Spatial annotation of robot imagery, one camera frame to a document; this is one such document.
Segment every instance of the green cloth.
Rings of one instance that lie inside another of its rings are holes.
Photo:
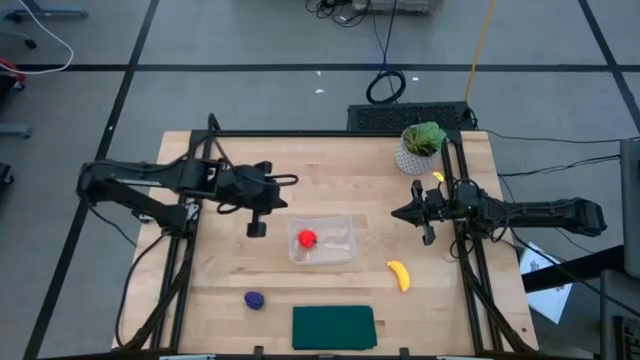
[[[295,350],[365,350],[378,345],[370,306],[293,308]]]

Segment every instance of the white plant pot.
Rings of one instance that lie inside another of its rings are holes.
[[[400,137],[400,143],[396,148],[396,163],[403,173],[408,175],[421,175],[429,171],[433,166],[435,157],[440,154],[440,149],[431,156],[418,156],[412,154],[404,144],[404,134],[407,130],[402,132]]]

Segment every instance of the yellow banana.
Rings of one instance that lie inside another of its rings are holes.
[[[400,285],[400,291],[405,292],[409,290],[409,286],[411,286],[411,278],[409,277],[407,268],[400,261],[396,260],[388,261],[387,266],[389,266],[396,274],[398,284]]]

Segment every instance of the wooden tabletop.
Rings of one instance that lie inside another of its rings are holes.
[[[158,163],[187,149],[188,132],[164,135]],[[501,198],[491,147],[484,132],[463,133],[470,177],[491,196]],[[289,203],[264,217],[265,238],[245,236],[249,211],[218,215],[205,202],[179,351],[181,353],[251,353],[262,345],[268,354],[291,354],[292,308],[298,305],[364,304],[373,308],[378,346],[356,354],[395,355],[408,347],[412,355],[473,354],[459,264],[449,254],[451,222],[434,223],[437,239],[424,246],[421,230],[390,216],[410,201],[413,176],[394,159],[395,138],[222,138],[236,164],[263,160],[273,172],[294,173],[300,182],[282,189]],[[452,161],[457,173],[455,152]],[[443,171],[441,158],[434,170]],[[437,185],[419,176],[425,189]],[[177,196],[152,189],[151,196],[175,203]],[[359,255],[341,265],[301,266],[289,259],[287,229],[293,217],[349,215],[356,228]],[[136,256],[157,238],[155,224],[142,225]],[[144,322],[158,300],[168,240],[143,259],[134,273],[121,321],[125,341]],[[513,328],[537,348],[518,262],[504,243],[485,242],[494,298]],[[401,293],[388,260],[403,262],[411,288]],[[260,311],[249,309],[243,295],[265,295]],[[485,348],[491,348],[486,313],[478,302]],[[165,324],[171,324],[169,310]],[[164,331],[164,344],[169,331]]]

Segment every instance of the red toy fruit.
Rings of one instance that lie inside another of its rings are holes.
[[[311,230],[302,230],[298,233],[298,242],[304,248],[312,248],[316,241],[318,241],[316,233]]]

